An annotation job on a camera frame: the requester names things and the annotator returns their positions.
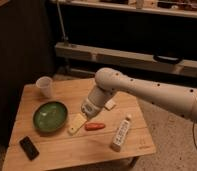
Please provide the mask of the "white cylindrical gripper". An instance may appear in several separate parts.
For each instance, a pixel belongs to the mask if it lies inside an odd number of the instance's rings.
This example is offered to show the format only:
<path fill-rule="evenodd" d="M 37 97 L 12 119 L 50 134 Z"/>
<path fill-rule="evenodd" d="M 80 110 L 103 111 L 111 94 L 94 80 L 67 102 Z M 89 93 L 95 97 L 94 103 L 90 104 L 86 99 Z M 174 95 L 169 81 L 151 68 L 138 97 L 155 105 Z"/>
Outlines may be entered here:
<path fill-rule="evenodd" d="M 87 118 L 97 116 L 105 104 L 113 97 L 113 93 L 94 87 L 81 105 L 81 111 Z"/>

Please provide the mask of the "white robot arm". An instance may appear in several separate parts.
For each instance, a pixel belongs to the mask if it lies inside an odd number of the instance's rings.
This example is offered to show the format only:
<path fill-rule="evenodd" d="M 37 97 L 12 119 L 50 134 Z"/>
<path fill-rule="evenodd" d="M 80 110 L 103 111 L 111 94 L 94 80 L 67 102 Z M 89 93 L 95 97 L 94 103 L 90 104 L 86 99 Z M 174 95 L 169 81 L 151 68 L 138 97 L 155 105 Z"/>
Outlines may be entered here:
<path fill-rule="evenodd" d="M 111 68 L 101 68 L 96 72 L 95 86 L 83 101 L 81 111 L 88 118 L 97 116 L 119 91 L 197 123 L 196 88 L 135 79 Z"/>

